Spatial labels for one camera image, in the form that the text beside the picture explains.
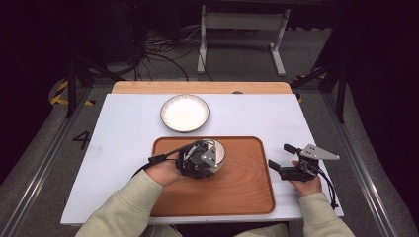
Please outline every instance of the metal frame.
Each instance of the metal frame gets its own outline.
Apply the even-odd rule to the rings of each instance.
[[[201,13],[201,45],[198,56],[198,74],[206,71],[207,59],[207,28],[209,29],[243,29],[277,31],[275,43],[270,43],[272,57],[279,76],[285,76],[286,70],[281,61],[279,48],[287,26],[290,9],[284,14],[239,14],[239,13],[207,13],[204,5]]]

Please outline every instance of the person's hand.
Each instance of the person's hand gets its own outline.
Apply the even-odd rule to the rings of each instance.
[[[293,160],[293,165],[297,164],[298,161]],[[300,198],[322,192],[321,181],[318,176],[307,182],[290,181],[290,183],[296,188]]]
[[[176,168],[174,160],[167,160],[155,166],[151,166],[145,173],[163,187],[185,178]]]

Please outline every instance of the yellow tape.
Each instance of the yellow tape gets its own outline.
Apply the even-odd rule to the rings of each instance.
[[[64,79],[64,81],[59,85],[58,90],[55,92],[55,96],[52,98],[51,103],[60,104],[64,106],[68,106],[68,100],[61,100],[61,95],[64,92],[65,88],[68,86],[68,81]],[[84,103],[85,106],[94,106],[96,101],[86,101]]]

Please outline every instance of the table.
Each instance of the table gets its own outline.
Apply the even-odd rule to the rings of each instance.
[[[209,105],[211,116],[207,123],[190,133],[178,133],[166,127],[159,119],[161,105],[175,95],[193,91]],[[246,94],[231,95],[237,91]],[[291,160],[296,159],[282,149],[284,143],[296,147],[314,143],[297,99],[286,83],[118,82],[102,108],[61,223],[84,223],[94,210],[130,179],[138,167],[146,163],[157,138],[203,135],[256,136],[264,143],[266,158],[284,166],[291,165]],[[327,174],[321,161],[320,167]],[[270,214],[151,217],[150,224],[302,218],[293,186],[281,181],[278,173],[271,169],[269,175],[276,199],[276,208]],[[325,183],[323,191],[328,194]],[[335,211],[339,216],[343,215],[342,208]]]

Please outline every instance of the wooden tray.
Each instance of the wooden tray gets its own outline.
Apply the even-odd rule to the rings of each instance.
[[[268,214],[275,198],[263,144],[254,136],[161,137],[153,154],[166,153],[201,138],[225,148],[222,167],[207,179],[184,179],[166,187],[151,216]]]

